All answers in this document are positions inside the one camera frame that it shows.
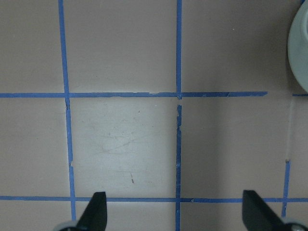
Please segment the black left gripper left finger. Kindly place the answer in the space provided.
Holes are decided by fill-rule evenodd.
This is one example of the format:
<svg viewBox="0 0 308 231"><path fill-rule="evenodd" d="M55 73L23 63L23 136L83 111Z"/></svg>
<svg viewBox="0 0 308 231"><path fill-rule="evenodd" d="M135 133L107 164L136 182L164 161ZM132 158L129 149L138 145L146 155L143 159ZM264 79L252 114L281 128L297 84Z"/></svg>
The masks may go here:
<svg viewBox="0 0 308 231"><path fill-rule="evenodd" d="M93 194L76 224L77 231L104 231L107 226L107 201L105 192Z"/></svg>

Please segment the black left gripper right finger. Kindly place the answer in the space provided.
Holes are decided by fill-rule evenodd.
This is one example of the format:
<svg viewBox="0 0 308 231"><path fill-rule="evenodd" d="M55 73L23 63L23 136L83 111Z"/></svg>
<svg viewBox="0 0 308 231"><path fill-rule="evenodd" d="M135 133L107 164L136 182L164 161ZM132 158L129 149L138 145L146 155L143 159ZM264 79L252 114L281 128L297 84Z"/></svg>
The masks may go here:
<svg viewBox="0 0 308 231"><path fill-rule="evenodd" d="M284 222L253 190L244 190L242 221L248 231L283 231Z"/></svg>

